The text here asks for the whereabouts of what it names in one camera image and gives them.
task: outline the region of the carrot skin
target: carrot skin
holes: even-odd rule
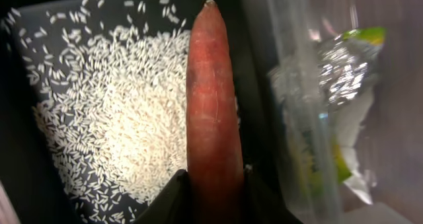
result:
[[[240,213],[243,158],[226,27],[214,1],[204,5],[191,31],[186,96],[196,220],[233,223]]]

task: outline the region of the carrot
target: carrot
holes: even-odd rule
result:
[[[214,1],[206,2],[191,31],[186,97],[194,220],[237,222],[243,158],[226,27]]]

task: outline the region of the silver foil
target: silver foil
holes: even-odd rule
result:
[[[331,110],[348,104],[374,84],[374,61],[382,46],[337,37],[317,45],[320,86]]]

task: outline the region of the clear plastic container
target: clear plastic container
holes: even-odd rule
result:
[[[284,94],[289,151],[284,162],[289,165],[281,189],[288,209],[304,223],[349,223],[345,213],[366,207],[366,202],[382,203],[404,220],[423,223],[421,0],[267,2]],[[351,153],[346,154],[333,148],[339,129],[319,90],[314,45],[347,30],[374,26],[387,32],[377,60],[378,80],[357,96],[367,96],[365,108],[344,119],[355,130],[348,141],[340,141],[350,143]],[[339,178],[345,165],[339,163],[341,155],[347,163],[356,158],[359,174],[354,175],[365,186],[356,193]]]

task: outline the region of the carrot tip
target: carrot tip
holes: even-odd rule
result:
[[[209,6],[216,6],[216,2],[214,0],[206,0],[206,3],[204,3],[205,7],[209,7]]]

